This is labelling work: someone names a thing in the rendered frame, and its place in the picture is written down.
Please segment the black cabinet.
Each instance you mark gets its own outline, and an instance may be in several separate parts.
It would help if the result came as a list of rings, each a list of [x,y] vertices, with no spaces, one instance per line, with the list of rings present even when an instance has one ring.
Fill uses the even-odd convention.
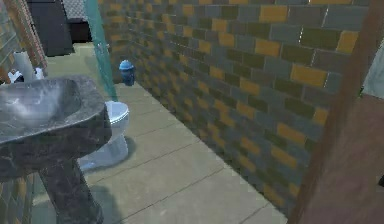
[[[47,57],[74,52],[62,0],[27,0],[33,24]]]

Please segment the teal glass shower panel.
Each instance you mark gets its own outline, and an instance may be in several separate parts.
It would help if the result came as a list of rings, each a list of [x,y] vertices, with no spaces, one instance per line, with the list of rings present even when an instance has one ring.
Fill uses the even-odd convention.
[[[83,0],[83,3],[98,63],[100,83],[104,87],[104,90],[108,94],[109,98],[113,101],[117,101],[118,96],[113,82],[108,44],[105,39],[103,21],[98,7],[98,0]]]

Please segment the black low furniture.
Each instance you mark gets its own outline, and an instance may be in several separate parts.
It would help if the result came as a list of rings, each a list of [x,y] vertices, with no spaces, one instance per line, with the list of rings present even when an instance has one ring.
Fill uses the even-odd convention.
[[[72,18],[68,20],[68,25],[73,43],[86,43],[92,41],[89,24],[86,20]]]

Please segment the white toilet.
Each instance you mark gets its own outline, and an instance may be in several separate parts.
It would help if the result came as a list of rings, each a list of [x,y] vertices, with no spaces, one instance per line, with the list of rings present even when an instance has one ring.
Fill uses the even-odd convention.
[[[112,136],[109,142],[100,149],[78,159],[82,171],[115,165],[128,155],[129,150],[124,138],[124,133],[129,125],[128,105],[122,102],[107,101],[106,106]]]

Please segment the blue round bin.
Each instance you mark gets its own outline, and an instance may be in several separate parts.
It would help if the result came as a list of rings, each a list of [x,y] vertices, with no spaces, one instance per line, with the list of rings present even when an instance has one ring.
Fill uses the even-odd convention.
[[[135,83],[135,66],[128,60],[123,60],[119,65],[123,83],[133,86]]]

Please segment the reddish brown room door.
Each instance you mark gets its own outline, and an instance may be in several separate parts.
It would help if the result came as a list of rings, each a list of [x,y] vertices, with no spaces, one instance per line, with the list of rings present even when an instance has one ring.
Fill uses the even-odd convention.
[[[384,99],[360,92],[383,38],[370,0],[287,224],[384,224]]]

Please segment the dark grey marble pedestal sink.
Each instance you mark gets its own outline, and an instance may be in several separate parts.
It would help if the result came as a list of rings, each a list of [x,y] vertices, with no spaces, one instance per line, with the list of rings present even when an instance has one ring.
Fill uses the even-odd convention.
[[[37,173],[58,224],[103,224],[77,160],[111,136],[105,100],[85,75],[0,86],[0,183]]]

